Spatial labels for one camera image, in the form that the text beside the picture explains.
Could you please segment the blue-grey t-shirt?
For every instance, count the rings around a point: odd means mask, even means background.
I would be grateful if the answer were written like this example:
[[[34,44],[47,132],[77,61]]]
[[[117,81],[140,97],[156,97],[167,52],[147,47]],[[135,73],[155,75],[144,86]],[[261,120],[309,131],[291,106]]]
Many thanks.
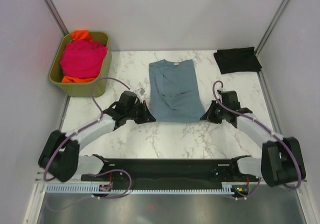
[[[149,64],[150,112],[158,122],[197,123],[205,114],[194,62]]]

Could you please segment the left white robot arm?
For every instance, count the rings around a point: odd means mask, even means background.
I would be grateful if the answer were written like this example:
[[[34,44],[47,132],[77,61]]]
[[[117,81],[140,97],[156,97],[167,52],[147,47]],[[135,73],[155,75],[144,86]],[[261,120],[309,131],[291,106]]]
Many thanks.
[[[69,181],[77,171],[80,151],[101,136],[125,125],[128,120],[133,120],[137,125],[156,121],[145,101],[133,104],[116,101],[103,110],[101,116],[77,130],[70,133],[53,131],[38,159],[39,167],[44,169],[43,180]]]

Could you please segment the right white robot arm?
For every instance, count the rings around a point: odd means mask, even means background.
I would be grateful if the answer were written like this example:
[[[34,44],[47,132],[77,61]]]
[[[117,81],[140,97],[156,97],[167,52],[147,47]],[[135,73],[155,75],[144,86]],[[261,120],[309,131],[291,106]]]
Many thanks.
[[[247,107],[231,104],[227,107],[220,100],[212,101],[202,121],[221,124],[226,121],[245,133],[261,148],[261,157],[238,156],[232,160],[229,175],[235,181],[246,175],[262,178],[270,187],[283,185],[297,189],[306,177],[299,141],[294,137],[284,137],[273,132],[259,121]]]

